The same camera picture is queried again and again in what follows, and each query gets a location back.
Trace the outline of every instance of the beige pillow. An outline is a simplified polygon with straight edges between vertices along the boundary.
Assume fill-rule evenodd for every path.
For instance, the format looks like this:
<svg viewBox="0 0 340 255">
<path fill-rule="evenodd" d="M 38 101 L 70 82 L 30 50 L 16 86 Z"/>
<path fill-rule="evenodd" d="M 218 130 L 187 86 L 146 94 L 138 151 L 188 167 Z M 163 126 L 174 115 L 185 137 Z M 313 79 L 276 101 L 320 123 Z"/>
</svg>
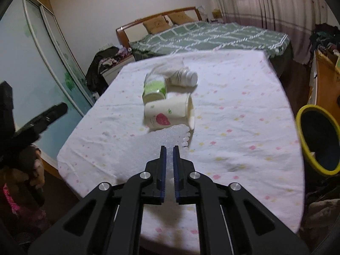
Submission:
<svg viewBox="0 0 340 255">
<path fill-rule="evenodd" d="M 184 11 L 170 13 L 168 14 L 168 16 L 171 22 L 177 25 L 183 25 L 185 23 L 195 21 L 192 18 L 190 18 L 188 15 L 186 15 Z"/>
<path fill-rule="evenodd" d="M 147 29 L 147 32 L 153 35 L 171 29 L 162 15 L 143 22 L 143 25 Z"/>
</svg>

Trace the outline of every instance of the strawberry print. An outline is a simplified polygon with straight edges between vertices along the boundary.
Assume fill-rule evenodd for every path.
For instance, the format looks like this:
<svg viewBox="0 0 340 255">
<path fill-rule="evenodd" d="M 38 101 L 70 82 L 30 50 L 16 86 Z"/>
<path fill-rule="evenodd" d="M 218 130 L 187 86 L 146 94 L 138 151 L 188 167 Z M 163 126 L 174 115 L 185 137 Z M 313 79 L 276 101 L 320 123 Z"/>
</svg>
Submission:
<svg viewBox="0 0 340 255">
<path fill-rule="evenodd" d="M 156 122 L 160 125 L 171 125 L 168 118 L 163 113 L 156 116 Z"/>
</svg>

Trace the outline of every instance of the nightstand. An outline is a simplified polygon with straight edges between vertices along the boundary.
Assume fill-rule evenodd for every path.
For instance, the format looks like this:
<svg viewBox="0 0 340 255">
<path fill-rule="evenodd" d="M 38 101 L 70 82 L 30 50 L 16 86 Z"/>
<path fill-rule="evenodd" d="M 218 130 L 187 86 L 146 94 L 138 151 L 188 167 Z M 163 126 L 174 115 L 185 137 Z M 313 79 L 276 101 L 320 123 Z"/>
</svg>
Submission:
<svg viewBox="0 0 340 255">
<path fill-rule="evenodd" d="M 104 77 L 108 85 L 110 85 L 111 82 L 117 77 L 119 72 L 122 70 L 122 68 L 131 62 L 135 62 L 135 58 L 133 57 L 133 55 L 128 55 L 127 57 L 119 61 L 111 69 L 102 71 L 100 74 Z"/>
</svg>

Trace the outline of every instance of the curtain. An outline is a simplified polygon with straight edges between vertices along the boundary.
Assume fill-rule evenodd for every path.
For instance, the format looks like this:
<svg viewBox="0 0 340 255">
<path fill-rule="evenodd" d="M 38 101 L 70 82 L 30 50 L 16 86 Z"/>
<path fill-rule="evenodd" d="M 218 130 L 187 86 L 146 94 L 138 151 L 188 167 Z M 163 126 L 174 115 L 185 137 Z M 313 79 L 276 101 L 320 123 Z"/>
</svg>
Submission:
<svg viewBox="0 0 340 255">
<path fill-rule="evenodd" d="M 324 0 L 215 0 L 225 22 L 237 22 L 289 35 L 294 60 L 309 59 L 309 37 L 315 24 L 327 22 Z"/>
</svg>

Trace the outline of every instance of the checkered blanket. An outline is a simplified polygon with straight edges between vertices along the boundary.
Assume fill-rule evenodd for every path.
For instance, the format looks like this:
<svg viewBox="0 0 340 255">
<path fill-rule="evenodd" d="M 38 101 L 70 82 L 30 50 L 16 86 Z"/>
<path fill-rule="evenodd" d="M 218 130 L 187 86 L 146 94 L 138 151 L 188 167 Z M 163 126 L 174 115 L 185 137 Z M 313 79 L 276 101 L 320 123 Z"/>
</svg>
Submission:
<svg viewBox="0 0 340 255">
<path fill-rule="evenodd" d="M 237 23 L 211 24 L 202 21 L 174 26 L 130 43 L 136 60 L 200 50 L 264 50 L 268 58 L 282 55 L 290 40 L 284 33 Z"/>
</svg>

